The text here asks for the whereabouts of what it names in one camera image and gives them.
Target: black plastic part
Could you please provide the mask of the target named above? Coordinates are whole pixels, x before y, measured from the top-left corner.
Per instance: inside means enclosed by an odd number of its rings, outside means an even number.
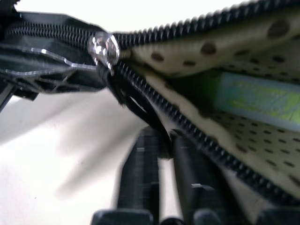
[[[5,29],[5,39],[13,36],[54,38],[87,52],[88,40],[102,28],[87,24],[68,15],[46,13],[21,13],[22,19]]]
[[[35,93],[99,91],[105,86],[86,51],[87,40],[100,27],[66,15],[21,13],[0,15],[0,77],[19,89]],[[32,35],[3,36],[16,24],[40,23]]]
[[[100,210],[91,225],[153,225],[153,217],[146,210]]]
[[[256,225],[299,225],[300,210],[297,209],[271,209],[262,211]]]
[[[194,225],[223,225],[220,217],[212,210],[198,210],[194,213]]]
[[[9,83],[0,80],[0,112],[14,95],[15,87]]]
[[[184,221],[198,209],[216,212],[224,224],[248,224],[220,169],[179,135],[173,135],[173,160]]]
[[[17,89],[17,90],[15,90],[14,95],[33,101],[38,96],[38,93],[35,93],[32,91],[27,91],[27,90]]]
[[[159,220],[159,138],[150,127],[144,129],[122,169],[118,209],[148,210],[154,224]]]
[[[179,218],[167,218],[163,220],[160,225],[185,225],[185,222]]]

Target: open zipper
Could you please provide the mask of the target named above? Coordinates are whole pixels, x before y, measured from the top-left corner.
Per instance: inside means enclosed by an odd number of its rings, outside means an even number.
[[[238,7],[232,7],[211,15],[186,20],[185,22],[129,34],[114,33],[113,35],[119,43],[120,50],[125,51],[133,46],[187,37],[294,6],[300,6],[300,1],[260,0]],[[65,44],[87,51],[89,38],[95,36],[97,32],[98,30],[87,30],[71,25],[15,22],[7,27],[5,37],[28,35],[54,38]],[[272,203],[281,206],[300,206],[300,200],[286,193],[271,181],[247,167],[219,146],[211,137],[198,129],[180,113],[176,106],[170,104],[163,96],[147,84],[146,80],[138,75],[125,60],[119,60],[113,69],[117,75],[123,77],[129,84],[137,87],[147,98],[155,103],[156,106],[181,128],[185,135],[197,146],[197,149],[208,155],[210,159],[219,165],[224,165],[235,171],[241,180]]]

